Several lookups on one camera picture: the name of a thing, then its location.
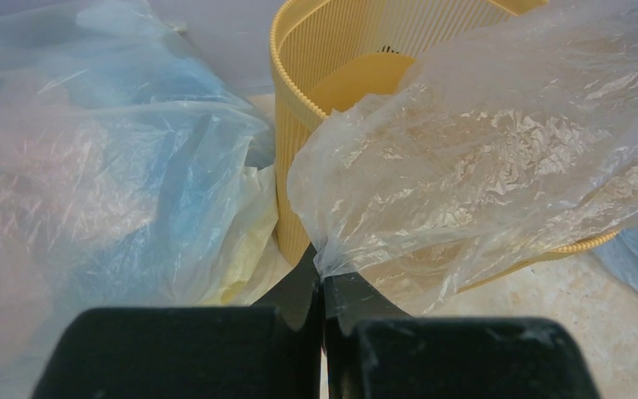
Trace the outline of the yellow plastic trash bin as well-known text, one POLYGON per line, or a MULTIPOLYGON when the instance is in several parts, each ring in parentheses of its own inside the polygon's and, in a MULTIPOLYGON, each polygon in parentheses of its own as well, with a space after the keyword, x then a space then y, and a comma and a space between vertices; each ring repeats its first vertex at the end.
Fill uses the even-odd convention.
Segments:
POLYGON ((377 282, 424 267, 443 276, 460 245, 425 247, 372 269, 320 250, 293 213, 287 177, 297 152, 333 111, 363 96, 389 95, 429 46, 475 28, 492 26, 534 9, 534 1, 288 1, 270 33, 272 79, 277 90, 277 196, 282 253, 311 260, 325 277, 360 276, 377 282))

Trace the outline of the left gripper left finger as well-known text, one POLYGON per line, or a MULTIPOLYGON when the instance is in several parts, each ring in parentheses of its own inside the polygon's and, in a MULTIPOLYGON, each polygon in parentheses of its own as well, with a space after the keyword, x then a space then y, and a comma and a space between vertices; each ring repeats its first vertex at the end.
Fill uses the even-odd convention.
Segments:
POLYGON ((93 308, 61 335, 35 398, 317 398, 321 285, 308 247, 248 306, 93 308))

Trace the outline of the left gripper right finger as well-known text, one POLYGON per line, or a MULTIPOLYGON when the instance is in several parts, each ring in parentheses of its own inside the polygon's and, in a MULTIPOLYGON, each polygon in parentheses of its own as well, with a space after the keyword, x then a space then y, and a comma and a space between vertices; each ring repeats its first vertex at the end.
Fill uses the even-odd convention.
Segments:
POLYGON ((417 318, 358 273, 324 280, 333 398, 597 398, 577 343, 546 318, 417 318))

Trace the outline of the clear plastic trash bag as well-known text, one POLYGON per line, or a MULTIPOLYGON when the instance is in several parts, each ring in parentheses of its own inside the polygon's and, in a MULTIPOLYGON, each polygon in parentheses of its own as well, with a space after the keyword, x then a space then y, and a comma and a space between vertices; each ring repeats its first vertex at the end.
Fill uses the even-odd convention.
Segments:
POLYGON ((638 221, 638 1, 552 1, 430 48, 333 112, 287 196, 324 277, 411 313, 638 221))

